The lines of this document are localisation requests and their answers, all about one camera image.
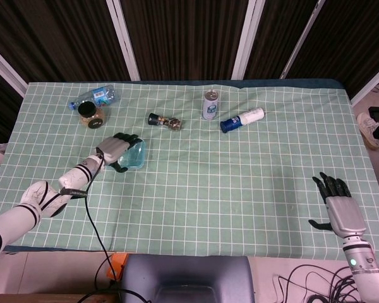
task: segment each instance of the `table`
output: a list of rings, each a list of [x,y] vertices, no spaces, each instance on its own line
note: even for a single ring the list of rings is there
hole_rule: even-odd
[[[148,146],[145,166],[106,168],[89,207],[112,251],[176,255],[247,255],[344,259],[341,240],[312,230],[327,220],[313,175],[345,180],[357,199],[379,262],[379,188],[346,92],[337,88],[113,83],[121,100],[107,121],[83,127],[66,104],[105,83],[30,83],[4,163],[0,213],[33,182],[57,179],[117,132]],[[202,95],[220,92],[213,121],[201,118]],[[263,107],[266,117],[223,134],[219,121]],[[149,113],[175,116],[183,129],[149,126]],[[71,201],[9,249],[100,250],[81,200]]]

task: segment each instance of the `dark curtain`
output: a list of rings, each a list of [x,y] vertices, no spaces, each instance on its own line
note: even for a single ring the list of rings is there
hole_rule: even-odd
[[[333,78],[355,96],[379,72],[379,1],[327,0],[288,78]]]
[[[0,76],[0,143],[7,143],[22,97]]]
[[[124,0],[142,80],[230,79],[247,0]]]
[[[0,54],[26,81],[123,81],[105,0],[0,0]]]
[[[277,79],[288,62],[317,0],[265,1],[245,79]]]

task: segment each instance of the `white sneaker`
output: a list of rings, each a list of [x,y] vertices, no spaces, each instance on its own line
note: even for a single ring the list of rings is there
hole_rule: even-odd
[[[379,126],[379,123],[373,120],[367,113],[362,112],[356,118],[364,141],[370,146],[369,148],[379,148],[379,140],[373,137],[373,132]]]

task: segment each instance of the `robotic hand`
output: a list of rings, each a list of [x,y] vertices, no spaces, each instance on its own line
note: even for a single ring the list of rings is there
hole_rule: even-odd
[[[32,184],[24,192],[19,205],[0,215],[0,252],[33,229],[42,217],[54,217],[62,212],[70,199],[87,197],[87,192],[80,189],[91,183],[105,165],[117,172],[126,172],[128,169],[121,167],[117,160],[141,141],[135,134],[118,133],[106,138],[95,148],[94,155],[59,178],[60,193],[47,181]]]
[[[333,231],[344,240],[342,250],[354,277],[361,300],[379,303],[379,268],[371,245],[362,240],[366,230],[364,218],[355,199],[351,197],[347,184],[320,173],[324,183],[313,177],[326,204],[330,223],[309,220],[318,230]]]

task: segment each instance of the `soda can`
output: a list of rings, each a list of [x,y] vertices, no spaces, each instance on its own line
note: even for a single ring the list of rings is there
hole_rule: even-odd
[[[216,116],[218,101],[218,92],[216,92],[215,90],[209,90],[205,92],[202,109],[202,117],[205,120],[212,120]]]

